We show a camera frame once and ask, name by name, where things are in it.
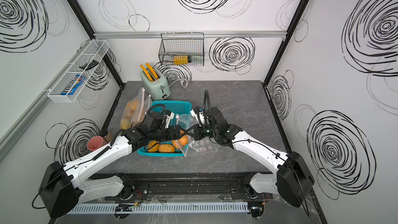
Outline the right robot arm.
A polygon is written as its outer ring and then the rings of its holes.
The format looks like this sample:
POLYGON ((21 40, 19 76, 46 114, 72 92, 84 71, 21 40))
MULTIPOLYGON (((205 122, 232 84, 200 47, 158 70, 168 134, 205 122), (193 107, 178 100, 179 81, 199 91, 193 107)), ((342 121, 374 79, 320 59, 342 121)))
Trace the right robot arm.
POLYGON ((249 185, 258 194, 271 193, 288 204, 300 207, 315 180, 303 157, 297 152, 286 153, 255 139, 235 124, 229 124, 216 107, 209 110, 196 107, 190 112, 194 124, 190 127, 195 141, 209 139, 220 146, 243 152, 265 166, 270 173, 256 173, 249 185))

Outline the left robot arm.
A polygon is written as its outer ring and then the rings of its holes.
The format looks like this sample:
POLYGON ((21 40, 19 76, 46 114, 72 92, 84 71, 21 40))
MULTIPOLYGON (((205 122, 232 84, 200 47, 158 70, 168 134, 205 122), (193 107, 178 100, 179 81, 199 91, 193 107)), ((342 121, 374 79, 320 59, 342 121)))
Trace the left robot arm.
POLYGON ((149 113, 144 121, 129 129, 121 129, 102 148, 74 161, 50 164, 43 176, 38 196, 51 218, 59 218, 75 206, 97 198, 113 197, 127 191, 132 194, 132 182, 122 174, 88 181, 93 174, 112 162, 146 147, 150 141, 167 142, 182 138, 189 122, 168 126, 167 115, 149 113))

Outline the reddish potato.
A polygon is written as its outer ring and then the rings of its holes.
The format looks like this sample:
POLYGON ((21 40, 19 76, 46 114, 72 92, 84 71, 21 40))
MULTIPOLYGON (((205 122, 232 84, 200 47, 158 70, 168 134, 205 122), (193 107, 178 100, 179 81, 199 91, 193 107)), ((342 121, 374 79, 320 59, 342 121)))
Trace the reddish potato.
POLYGON ((178 140, 173 140, 172 145, 176 149, 181 149, 181 148, 184 148, 188 144, 188 141, 189 141, 188 136, 184 135, 182 138, 180 138, 178 140))

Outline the clear zipper bag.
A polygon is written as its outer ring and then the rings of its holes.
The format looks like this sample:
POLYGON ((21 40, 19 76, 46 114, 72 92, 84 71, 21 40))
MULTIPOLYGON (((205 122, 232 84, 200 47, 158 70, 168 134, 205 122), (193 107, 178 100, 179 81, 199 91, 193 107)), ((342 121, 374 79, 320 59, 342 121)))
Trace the clear zipper bag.
POLYGON ((143 121, 145 115, 145 91, 144 88, 140 88, 138 95, 126 104, 120 120, 121 129, 126 130, 143 121))

